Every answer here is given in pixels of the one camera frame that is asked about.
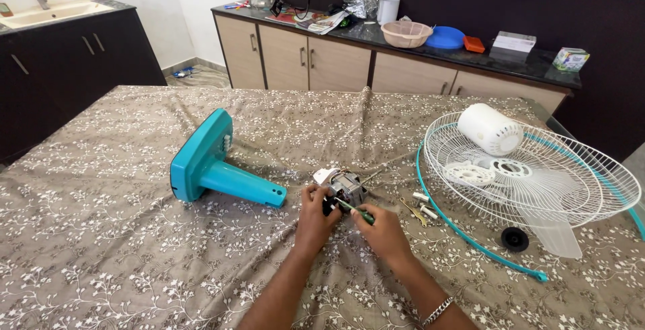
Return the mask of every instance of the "black granite countertop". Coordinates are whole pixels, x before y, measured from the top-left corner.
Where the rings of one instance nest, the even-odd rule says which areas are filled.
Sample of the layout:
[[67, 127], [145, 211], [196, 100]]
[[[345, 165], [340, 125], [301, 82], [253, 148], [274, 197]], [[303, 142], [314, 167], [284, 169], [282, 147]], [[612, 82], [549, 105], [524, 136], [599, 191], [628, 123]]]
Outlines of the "black granite countertop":
[[[257, 8], [240, 8], [240, 9], [224, 9], [224, 6], [211, 8], [213, 12], [218, 15], [228, 15], [230, 17], [245, 17], [254, 20], [260, 20], [264, 23], [275, 24], [279, 26], [293, 25], [281, 23], [274, 20], [265, 19], [271, 13], [268, 10]], [[496, 57], [491, 57], [490, 47], [492, 42], [483, 42], [486, 47], [484, 53], [474, 53], [467, 51], [465, 48], [461, 49], [440, 49], [430, 46], [420, 46], [417, 48], [404, 49], [397, 48], [389, 45], [383, 37], [383, 31], [378, 23], [370, 23], [375, 20], [359, 21], [350, 25], [347, 28], [336, 28], [329, 33], [328, 36], [343, 38], [354, 42], [363, 44], [371, 44], [373, 46], [380, 46], [393, 51], [399, 51], [406, 54], [414, 54], [451, 62], [477, 69], [488, 70], [491, 72], [502, 73], [520, 77], [522, 79], [531, 80], [535, 82], [542, 82], [545, 84], [552, 84], [554, 86], [567, 87], [572, 89], [582, 88], [580, 75], [577, 72], [566, 72], [558, 70], [553, 67], [552, 62], [557, 52], [544, 51], [542, 49], [533, 48], [531, 53], [526, 57], [524, 63], [513, 62], [511, 60], [504, 60]]]
[[106, 11], [99, 11], [97, 13], [90, 13], [90, 14], [71, 16], [69, 18], [64, 18], [64, 19], [59, 19], [59, 20], [45, 21], [43, 23], [33, 24], [33, 25], [30, 25], [30, 26], [27, 26], [27, 27], [20, 27], [20, 28], [9, 28], [8, 26], [2, 24], [2, 21], [0, 19], [0, 35], [6, 35], [6, 34], [10, 34], [10, 33], [15, 33], [15, 32], [18, 32], [18, 31], [25, 31], [25, 30], [28, 30], [28, 29], [40, 28], [40, 27], [43, 27], [43, 26], [50, 26], [52, 24], [58, 24], [58, 23], [62, 23], [62, 22], [65, 22], [65, 21], [83, 19], [83, 18], [87, 18], [88, 16], [92, 16], [92, 15], [108, 14], [108, 13], [113, 13], [113, 12], [119, 11], [119, 10], [135, 9], [136, 8], [136, 7], [132, 6], [132, 5], [128, 5], [128, 4], [125, 4], [125, 3], [120, 3], [120, 2], [117, 2], [115, 0], [90, 0], [90, 1], [94, 2], [94, 3], [101, 4], [101, 5], [106, 5], [106, 6], [112, 7], [113, 9], [106, 10]]

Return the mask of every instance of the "blue plastic lid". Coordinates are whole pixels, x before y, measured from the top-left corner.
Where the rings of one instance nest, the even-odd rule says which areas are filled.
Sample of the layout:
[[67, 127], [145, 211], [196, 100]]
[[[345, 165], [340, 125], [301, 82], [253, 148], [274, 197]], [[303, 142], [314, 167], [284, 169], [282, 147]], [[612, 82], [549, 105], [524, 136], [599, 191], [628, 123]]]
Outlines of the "blue plastic lid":
[[426, 46], [443, 49], [458, 49], [464, 46], [464, 36], [453, 27], [435, 27], [432, 35], [426, 39]]

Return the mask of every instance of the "aluminum foil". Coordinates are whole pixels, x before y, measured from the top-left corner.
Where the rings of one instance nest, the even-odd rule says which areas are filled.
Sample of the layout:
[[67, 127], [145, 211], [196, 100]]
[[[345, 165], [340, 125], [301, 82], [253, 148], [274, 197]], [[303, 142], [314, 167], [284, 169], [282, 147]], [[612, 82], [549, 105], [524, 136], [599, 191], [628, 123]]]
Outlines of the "aluminum foil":
[[374, 19], [378, 13], [378, 0], [343, 0], [343, 2], [347, 5], [345, 11], [358, 18]]

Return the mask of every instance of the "brown floral bedsheet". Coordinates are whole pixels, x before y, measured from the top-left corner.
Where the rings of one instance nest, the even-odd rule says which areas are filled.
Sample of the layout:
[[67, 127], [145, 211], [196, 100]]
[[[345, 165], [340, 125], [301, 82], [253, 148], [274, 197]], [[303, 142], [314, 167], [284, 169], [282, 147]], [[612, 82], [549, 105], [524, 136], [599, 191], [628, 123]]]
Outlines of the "brown floral bedsheet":
[[[320, 168], [384, 169], [371, 201], [399, 211], [415, 254], [482, 329], [642, 329], [645, 244], [624, 215], [576, 230], [584, 257], [533, 238], [522, 254], [428, 183], [440, 207], [538, 283], [461, 240], [424, 229], [399, 196], [419, 190], [414, 157], [440, 115], [486, 102], [541, 125], [520, 99], [121, 86], [0, 175], [0, 327], [231, 328], [294, 241], [299, 189]], [[176, 200], [168, 166], [217, 107], [233, 117], [227, 161], [288, 188], [280, 210], [207, 192]], [[412, 329], [409, 295], [349, 218], [311, 269], [294, 328]]]

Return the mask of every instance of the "pink plastic basket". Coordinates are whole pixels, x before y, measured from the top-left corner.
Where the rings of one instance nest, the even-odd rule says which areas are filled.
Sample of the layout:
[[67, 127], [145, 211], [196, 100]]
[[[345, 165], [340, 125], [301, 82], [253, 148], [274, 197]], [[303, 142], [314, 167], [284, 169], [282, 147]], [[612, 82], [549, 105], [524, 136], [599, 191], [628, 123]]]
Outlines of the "pink plastic basket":
[[392, 21], [385, 23], [381, 30], [385, 41], [399, 48], [416, 48], [432, 35], [432, 28], [414, 21]]

